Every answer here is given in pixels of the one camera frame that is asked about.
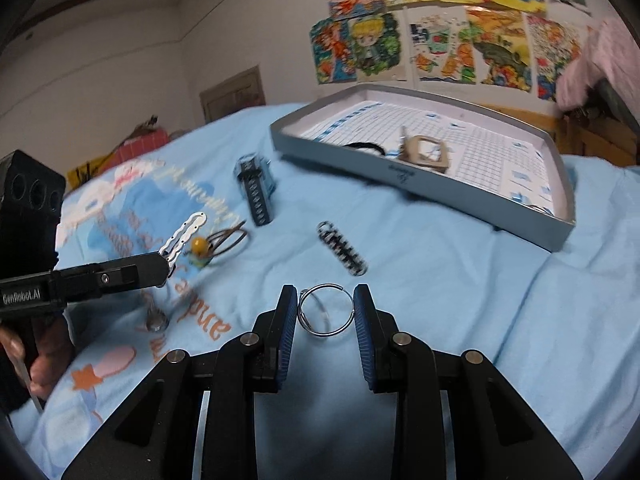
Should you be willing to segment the person's left hand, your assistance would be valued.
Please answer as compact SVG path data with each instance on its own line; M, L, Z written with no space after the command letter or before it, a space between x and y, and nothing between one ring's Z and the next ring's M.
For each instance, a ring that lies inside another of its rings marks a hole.
M53 321L35 322L38 356L29 369L29 382L24 382L21 362L25 359L23 341L6 326L1 327L1 344L18 379L40 400L48 400L58 381L75 356L67 321L58 316Z

